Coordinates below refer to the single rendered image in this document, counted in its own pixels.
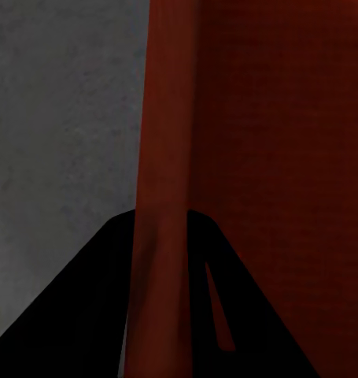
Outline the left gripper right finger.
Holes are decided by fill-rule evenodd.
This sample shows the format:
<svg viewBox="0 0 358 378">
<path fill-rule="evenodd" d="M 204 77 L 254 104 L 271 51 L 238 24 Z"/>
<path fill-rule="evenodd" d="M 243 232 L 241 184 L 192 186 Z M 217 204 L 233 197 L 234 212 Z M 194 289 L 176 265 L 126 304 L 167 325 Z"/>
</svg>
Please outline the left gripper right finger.
<svg viewBox="0 0 358 378">
<path fill-rule="evenodd" d="M 187 252 L 193 378 L 320 378 L 220 227 L 193 209 Z M 206 261 L 236 351 L 218 346 Z"/>
</svg>

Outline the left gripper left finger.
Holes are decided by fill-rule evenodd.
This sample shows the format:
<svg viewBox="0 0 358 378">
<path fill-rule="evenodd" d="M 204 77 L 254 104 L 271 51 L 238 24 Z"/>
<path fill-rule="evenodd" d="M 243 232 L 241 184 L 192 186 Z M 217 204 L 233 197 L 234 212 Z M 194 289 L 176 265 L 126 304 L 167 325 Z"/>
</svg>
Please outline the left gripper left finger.
<svg viewBox="0 0 358 378">
<path fill-rule="evenodd" d="M 0 337 L 0 378 L 117 378 L 135 209 L 106 222 Z"/>
</svg>

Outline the storage box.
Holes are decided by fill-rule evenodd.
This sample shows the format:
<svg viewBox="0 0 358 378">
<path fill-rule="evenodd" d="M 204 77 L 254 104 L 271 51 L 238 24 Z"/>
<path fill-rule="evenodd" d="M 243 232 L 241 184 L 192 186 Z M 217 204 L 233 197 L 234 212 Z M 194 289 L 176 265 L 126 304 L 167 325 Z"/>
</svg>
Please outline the storage box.
<svg viewBox="0 0 358 378">
<path fill-rule="evenodd" d="M 135 208 L 124 378 L 193 378 L 189 209 L 320 378 L 358 378 L 358 0 L 150 0 Z"/>
</svg>

